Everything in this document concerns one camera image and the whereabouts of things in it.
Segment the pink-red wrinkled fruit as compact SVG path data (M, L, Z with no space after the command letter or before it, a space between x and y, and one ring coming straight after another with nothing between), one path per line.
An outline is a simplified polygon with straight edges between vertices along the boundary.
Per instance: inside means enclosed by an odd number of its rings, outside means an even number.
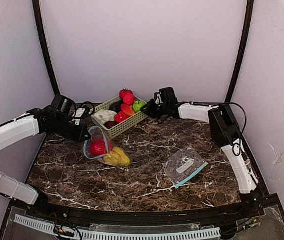
M127 93L124 95L123 97L123 103L128 105L128 106L132 106L135 102L135 96L131 93Z

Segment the large clear zip bag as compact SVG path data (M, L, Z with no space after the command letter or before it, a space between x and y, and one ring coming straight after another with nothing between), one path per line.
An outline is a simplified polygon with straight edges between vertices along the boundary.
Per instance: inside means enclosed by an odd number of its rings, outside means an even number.
M98 126L89 128L90 139L84 141L83 154L88 160L95 160L112 167L128 167L130 158L104 134Z

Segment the yellow wrinkled banana-like fruit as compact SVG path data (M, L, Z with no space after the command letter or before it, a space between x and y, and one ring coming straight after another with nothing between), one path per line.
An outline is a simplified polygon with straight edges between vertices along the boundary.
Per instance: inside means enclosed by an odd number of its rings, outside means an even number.
M109 164L109 165L114 165L114 162L112 160L112 155L115 155L115 154L119 154L119 155L125 155L124 151L121 150L120 148L118 147L114 147L104 158L104 162Z

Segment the red apple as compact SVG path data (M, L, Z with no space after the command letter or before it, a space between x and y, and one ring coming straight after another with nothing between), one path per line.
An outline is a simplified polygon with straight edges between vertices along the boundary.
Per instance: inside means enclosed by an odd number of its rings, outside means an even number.
M112 143L108 139L103 140L103 142L105 143L106 152L110 152L113 149Z

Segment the yellow lemon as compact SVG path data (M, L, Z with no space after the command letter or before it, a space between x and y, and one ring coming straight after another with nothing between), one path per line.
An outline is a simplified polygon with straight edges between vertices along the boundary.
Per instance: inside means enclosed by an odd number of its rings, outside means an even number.
M130 159L125 154L112 155L114 166L128 167L131 164Z

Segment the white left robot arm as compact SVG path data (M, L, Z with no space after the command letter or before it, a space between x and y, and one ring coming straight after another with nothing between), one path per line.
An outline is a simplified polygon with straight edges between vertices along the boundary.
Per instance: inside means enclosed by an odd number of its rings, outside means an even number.
M43 133L57 134L65 139L83 142L90 139L87 126L80 121L95 112L94 105L86 101L76 107L69 98L55 95L51 104L43 109L34 108L0 125L0 151L30 137ZM16 199L29 206L46 200L40 190L0 172L0 195Z

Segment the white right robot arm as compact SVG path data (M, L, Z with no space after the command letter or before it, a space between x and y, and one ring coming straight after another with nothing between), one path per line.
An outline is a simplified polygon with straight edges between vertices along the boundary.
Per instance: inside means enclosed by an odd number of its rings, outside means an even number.
M212 141L224 152L235 174L239 192L251 194L258 187L249 156L243 146L243 130L232 112L232 102L196 103L179 102L171 87L162 88L154 98L141 107L150 118L160 120L163 116L174 119L195 120L209 124Z

